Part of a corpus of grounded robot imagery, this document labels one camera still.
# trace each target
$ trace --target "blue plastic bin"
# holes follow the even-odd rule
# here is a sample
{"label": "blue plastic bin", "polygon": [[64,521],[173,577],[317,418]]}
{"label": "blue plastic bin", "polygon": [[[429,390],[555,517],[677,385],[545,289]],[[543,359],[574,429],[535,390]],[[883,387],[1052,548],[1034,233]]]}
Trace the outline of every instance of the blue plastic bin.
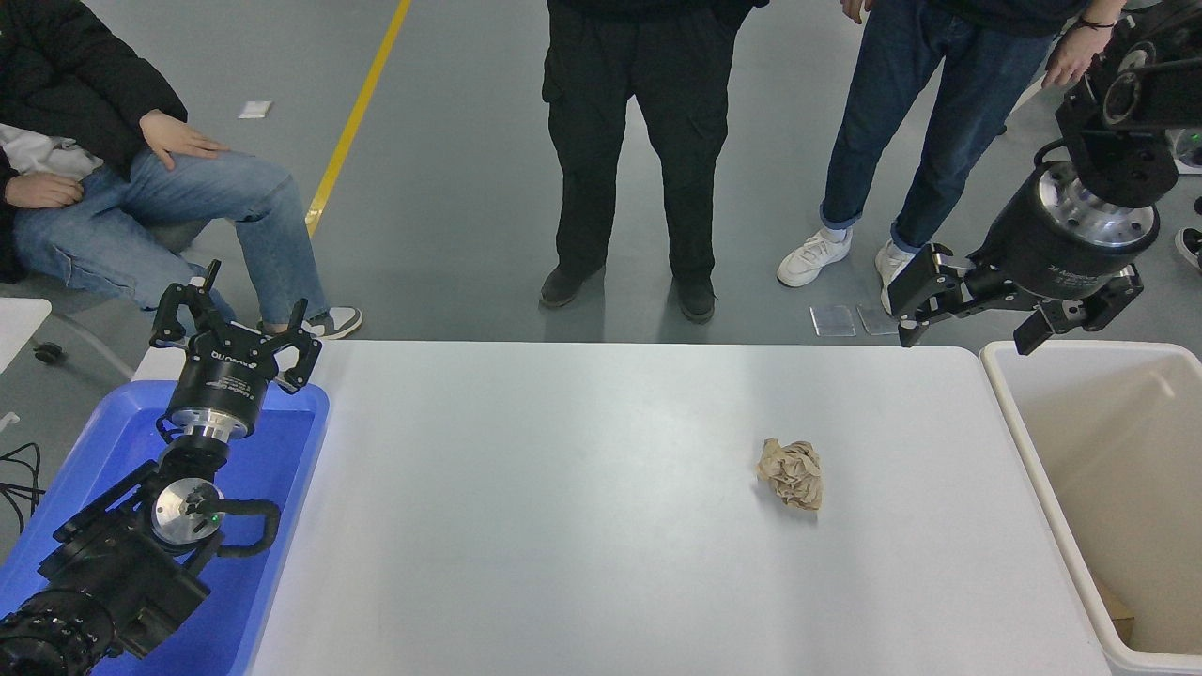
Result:
{"label": "blue plastic bin", "polygon": [[[174,381],[130,383],[111,392],[84,427],[29,527],[0,569],[0,616],[46,586],[37,567],[58,546],[52,534],[79,509],[165,449],[155,431]],[[216,485],[228,498],[267,498],[280,505],[280,529],[267,552],[214,558],[201,573],[212,594],[147,659],[105,659],[97,676],[228,676],[250,666],[296,529],[321,441],[329,399],[309,385],[293,396],[272,385],[255,433],[231,441],[230,462]],[[227,544],[258,539],[262,520],[230,517]]]}

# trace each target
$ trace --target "concrete floor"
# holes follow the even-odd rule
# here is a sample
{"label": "concrete floor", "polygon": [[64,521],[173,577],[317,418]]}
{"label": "concrete floor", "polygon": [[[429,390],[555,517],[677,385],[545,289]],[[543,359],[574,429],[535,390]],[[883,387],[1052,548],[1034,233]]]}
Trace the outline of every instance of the concrete floor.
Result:
{"label": "concrete floor", "polygon": [[[397,10],[391,0],[89,5],[174,84],[196,128],[282,164],[307,198]],[[413,2],[314,237],[331,300],[364,310],[356,338],[370,340],[895,344],[893,336],[863,331],[820,338],[809,308],[879,302],[873,255],[909,186],[933,91],[885,153],[847,262],[799,290],[774,278],[780,259],[819,225],[861,30],[837,6],[778,1],[752,13],[739,34],[715,200],[718,312],[697,326],[670,293],[659,162],[633,105],[606,273],[572,304],[538,307],[538,287],[555,265],[560,198],[538,95],[545,2]],[[1059,136],[1052,112],[1061,95],[1043,91],[1012,114],[936,242],[958,254],[980,244],[1035,150]],[[274,106],[266,119],[237,119],[249,100]],[[1172,244],[1179,227],[1202,221],[1194,212],[1200,195],[1202,182],[1184,177],[1160,202],[1160,239],[1138,261],[1143,296],[1103,333],[1070,338],[1166,342],[1200,354],[1202,277]],[[214,223],[186,256],[225,261],[219,287],[244,319],[257,319],[227,224]],[[0,287],[29,292],[28,285]],[[131,364],[145,351],[149,326],[131,306],[78,295],[52,301]],[[976,351],[1008,339],[1022,320],[998,312],[948,321],[923,343]],[[61,343],[70,357],[47,367],[26,352],[0,375],[0,415],[23,419],[0,435],[0,451],[37,441],[48,482],[96,403],[124,378],[54,319],[38,338]],[[804,381],[805,374],[784,376]],[[0,468],[0,480],[18,478]],[[0,557],[14,533],[0,511]]]}

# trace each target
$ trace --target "person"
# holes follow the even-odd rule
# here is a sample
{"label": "person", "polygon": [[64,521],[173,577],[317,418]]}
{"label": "person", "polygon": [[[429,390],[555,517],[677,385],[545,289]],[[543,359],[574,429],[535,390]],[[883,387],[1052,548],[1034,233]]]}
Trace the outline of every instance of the person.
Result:
{"label": "person", "polygon": [[1043,87],[1081,79],[1109,42],[1125,0],[843,0],[861,23],[870,11],[843,125],[819,207],[822,227],[776,268],[786,286],[814,281],[851,250],[881,152],[942,61],[922,159],[889,237],[876,253],[881,303],[888,285],[942,225],[972,166],[1047,63]]}
{"label": "person", "polygon": [[287,327],[299,298],[320,338],[361,326],[358,309],[326,300],[292,176],[189,126],[162,75],[88,7],[6,0],[0,34],[0,280],[36,271],[153,313],[169,284],[204,268],[151,231],[228,218],[266,333]]}
{"label": "person", "polygon": [[564,172],[555,250],[540,303],[576,297],[606,262],[626,101],[660,156],[668,261],[680,310],[714,314],[714,167],[726,141],[734,36],[768,0],[548,0],[542,97]]}

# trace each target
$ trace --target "black jacket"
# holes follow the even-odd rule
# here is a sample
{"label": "black jacket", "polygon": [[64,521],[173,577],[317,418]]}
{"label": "black jacket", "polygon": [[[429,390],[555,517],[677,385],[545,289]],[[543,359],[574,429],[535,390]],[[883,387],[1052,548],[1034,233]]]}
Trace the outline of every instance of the black jacket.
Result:
{"label": "black jacket", "polygon": [[[81,147],[129,176],[153,109],[186,121],[167,81],[78,0],[0,0],[0,123]],[[17,172],[0,153],[0,195]],[[12,243],[16,209],[0,200],[0,281],[24,269]]]}
{"label": "black jacket", "polygon": [[932,0],[965,20],[988,28],[1042,37],[1064,28],[1065,22],[1085,8],[1085,0]]}
{"label": "black jacket", "polygon": [[714,16],[739,28],[751,7],[763,7],[768,0],[560,0],[582,14],[615,20],[643,20],[679,16],[710,7]]}

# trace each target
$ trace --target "table surface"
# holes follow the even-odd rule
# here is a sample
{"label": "table surface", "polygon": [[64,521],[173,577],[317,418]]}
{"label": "table surface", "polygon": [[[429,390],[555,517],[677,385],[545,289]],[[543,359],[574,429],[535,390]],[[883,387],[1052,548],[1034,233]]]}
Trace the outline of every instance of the table surface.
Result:
{"label": "table surface", "polygon": [[1109,674],[965,350],[344,340],[313,381],[256,676]]}
{"label": "table surface", "polygon": [[50,302],[44,298],[0,297],[0,373],[49,314]]}

